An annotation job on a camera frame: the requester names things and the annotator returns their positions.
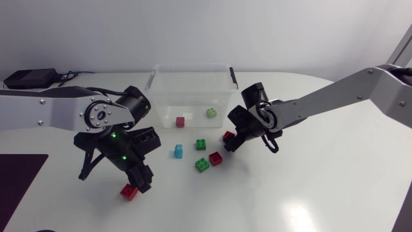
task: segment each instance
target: plastic container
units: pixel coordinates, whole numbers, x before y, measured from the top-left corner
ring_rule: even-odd
[[[145,94],[165,128],[175,128],[177,117],[185,117],[186,128],[220,128],[237,89],[229,64],[158,64]],[[211,119],[206,114],[210,108],[218,112]]]

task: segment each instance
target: blue lego brick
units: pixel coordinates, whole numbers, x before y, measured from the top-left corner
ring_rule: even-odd
[[[177,159],[181,159],[183,157],[183,146],[181,144],[177,144],[174,148],[174,155]]]

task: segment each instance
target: toy block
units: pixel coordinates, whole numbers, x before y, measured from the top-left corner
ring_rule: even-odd
[[[207,117],[211,119],[213,117],[216,117],[218,112],[214,108],[210,108],[206,110],[206,114],[207,114]]]
[[[185,126],[185,118],[184,117],[177,117],[176,118],[176,126],[181,128]]]
[[[234,134],[230,131],[226,131],[226,133],[223,135],[223,140],[225,140],[229,135],[234,135]]]
[[[183,157],[183,146],[181,144],[177,144],[174,148],[174,156],[177,159],[181,159]]]
[[[209,160],[211,161],[213,166],[216,166],[223,161],[223,158],[221,157],[219,152],[215,152],[209,155]]]
[[[231,142],[232,139],[234,139],[234,135],[229,134],[223,139],[223,141],[224,141],[225,144],[228,144],[228,143]]]
[[[209,163],[204,158],[201,158],[200,160],[196,161],[194,165],[198,168],[200,173],[204,172],[206,169],[209,168]]]
[[[135,195],[137,194],[138,189],[134,188],[132,185],[130,184],[126,184],[123,188],[123,190],[120,192],[120,194],[128,199],[128,200],[133,200],[133,198],[135,197]]]
[[[206,140],[205,139],[196,140],[196,150],[206,150]]]

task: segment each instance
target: green lego brick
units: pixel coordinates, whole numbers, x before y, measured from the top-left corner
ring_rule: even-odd
[[[204,172],[206,169],[209,168],[209,163],[207,162],[207,160],[205,160],[204,158],[201,158],[200,160],[196,161],[194,163],[194,165],[198,168],[198,170],[202,173]]]
[[[214,108],[210,108],[206,110],[206,114],[207,114],[207,117],[211,119],[213,117],[216,117],[218,112]]]
[[[206,150],[206,140],[196,139],[196,150]]]

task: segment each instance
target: red lego brick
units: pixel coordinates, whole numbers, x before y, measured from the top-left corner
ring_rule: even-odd
[[[185,126],[185,118],[184,117],[177,117],[176,118],[176,126],[177,127],[184,127]]]
[[[137,194],[138,189],[134,188],[130,184],[126,184],[120,194],[128,200],[133,200],[133,197]]]
[[[234,135],[234,134],[230,131],[226,131],[226,133],[223,136],[223,140],[226,139],[229,135]]]
[[[219,152],[215,152],[209,155],[209,160],[213,166],[216,166],[223,161],[223,158],[220,156]]]

